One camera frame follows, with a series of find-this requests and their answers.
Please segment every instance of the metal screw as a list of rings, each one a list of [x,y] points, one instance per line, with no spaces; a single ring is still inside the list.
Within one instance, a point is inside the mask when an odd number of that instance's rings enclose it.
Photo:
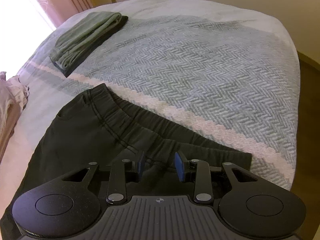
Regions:
[[[113,193],[108,196],[108,200],[111,202],[123,200],[124,196],[120,193]]]
[[[199,201],[209,201],[211,199],[211,196],[207,193],[200,193],[196,195],[196,199]]]

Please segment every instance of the baseboard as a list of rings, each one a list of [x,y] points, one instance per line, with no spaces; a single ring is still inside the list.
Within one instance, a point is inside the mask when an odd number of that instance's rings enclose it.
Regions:
[[[310,66],[314,67],[318,71],[320,71],[320,64],[315,60],[309,58],[308,56],[304,55],[303,53],[297,51],[299,60],[304,61],[305,63],[309,64]]]

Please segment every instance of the ribbed gray panel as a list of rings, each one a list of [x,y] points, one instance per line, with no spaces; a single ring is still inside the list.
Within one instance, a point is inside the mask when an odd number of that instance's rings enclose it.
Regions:
[[[21,240],[31,240],[24,236]],[[210,207],[186,196],[133,196],[125,205],[107,208],[87,231],[67,240],[244,240],[226,228]],[[287,240],[298,240],[291,236]]]

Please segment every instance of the folded green clothing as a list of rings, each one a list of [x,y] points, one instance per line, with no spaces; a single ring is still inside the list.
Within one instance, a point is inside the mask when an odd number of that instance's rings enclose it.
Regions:
[[[122,26],[124,25],[126,21],[123,23],[122,19],[122,15],[118,12],[92,12],[88,14],[58,38],[55,47],[49,54],[51,61],[65,76],[67,76],[66,73],[69,75],[69,68],[72,68],[73,71],[75,69],[74,62],[87,54],[88,50],[92,50],[92,45],[96,44],[97,40],[102,36],[106,37],[108,32],[113,34],[114,29],[118,31],[119,28],[116,27],[120,22],[122,22]]]

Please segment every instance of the folded dark clothing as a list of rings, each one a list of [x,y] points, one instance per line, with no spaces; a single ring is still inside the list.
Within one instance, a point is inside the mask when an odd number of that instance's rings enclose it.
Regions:
[[[211,166],[232,162],[250,168],[252,155],[217,142],[121,99],[105,84],[86,90],[67,103],[45,132],[28,165],[0,228],[3,240],[20,236],[11,210],[24,192],[89,162],[101,167],[115,160],[135,160],[145,152],[146,163],[139,183],[127,184],[133,195],[192,195],[192,183],[180,183],[175,152],[187,159],[201,159]]]
[[[98,46],[118,32],[128,17],[93,12],[60,36],[50,52],[52,63],[68,77]]]

